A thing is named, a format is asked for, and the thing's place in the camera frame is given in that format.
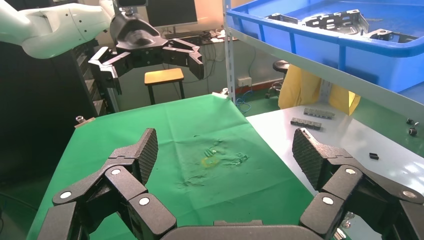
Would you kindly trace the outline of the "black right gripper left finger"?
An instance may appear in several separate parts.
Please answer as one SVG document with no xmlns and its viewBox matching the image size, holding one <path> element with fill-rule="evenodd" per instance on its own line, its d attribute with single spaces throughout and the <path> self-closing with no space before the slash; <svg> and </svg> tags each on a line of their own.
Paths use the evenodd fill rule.
<svg viewBox="0 0 424 240">
<path fill-rule="evenodd" d="M 177 220 L 146 187 L 158 150 L 154 128 L 147 128 L 135 144 L 116 148 L 99 170 L 52 198 L 38 239 L 88 240 L 113 214 L 136 239 L 161 239 Z"/>
</svg>

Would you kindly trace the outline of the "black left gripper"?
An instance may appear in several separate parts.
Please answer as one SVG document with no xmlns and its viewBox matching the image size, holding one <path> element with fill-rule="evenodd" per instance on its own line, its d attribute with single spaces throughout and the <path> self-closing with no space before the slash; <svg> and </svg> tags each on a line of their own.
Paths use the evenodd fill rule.
<svg viewBox="0 0 424 240">
<path fill-rule="evenodd" d="M 186 67 L 199 80 L 205 76 L 200 47 L 179 38 L 169 41 L 159 31 L 141 19 L 137 13 L 119 13 L 110 23 L 110 35 L 116 51 L 101 47 L 88 61 L 99 70 L 106 88 L 122 95 L 119 77 L 134 68 L 162 63 Z"/>
</svg>

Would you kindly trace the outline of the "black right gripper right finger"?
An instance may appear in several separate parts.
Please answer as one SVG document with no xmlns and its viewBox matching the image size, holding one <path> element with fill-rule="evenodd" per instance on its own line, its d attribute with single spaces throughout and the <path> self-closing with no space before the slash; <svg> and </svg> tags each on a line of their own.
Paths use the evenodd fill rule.
<svg viewBox="0 0 424 240">
<path fill-rule="evenodd" d="M 306 128 L 294 132 L 292 153 L 317 194 L 299 223 L 331 239 L 348 213 L 384 240 L 424 237 L 421 193 L 365 168 L 345 149 L 318 142 Z"/>
</svg>

